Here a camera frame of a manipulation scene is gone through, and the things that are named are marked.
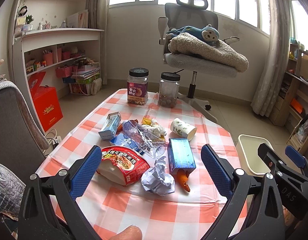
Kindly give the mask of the person's thumb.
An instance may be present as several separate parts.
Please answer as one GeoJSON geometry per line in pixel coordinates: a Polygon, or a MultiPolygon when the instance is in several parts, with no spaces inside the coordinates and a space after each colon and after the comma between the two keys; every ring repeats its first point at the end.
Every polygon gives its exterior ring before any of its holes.
{"type": "Polygon", "coordinates": [[[143,234],[140,228],[135,225],[127,227],[119,234],[110,238],[110,240],[142,240],[143,234]]]}

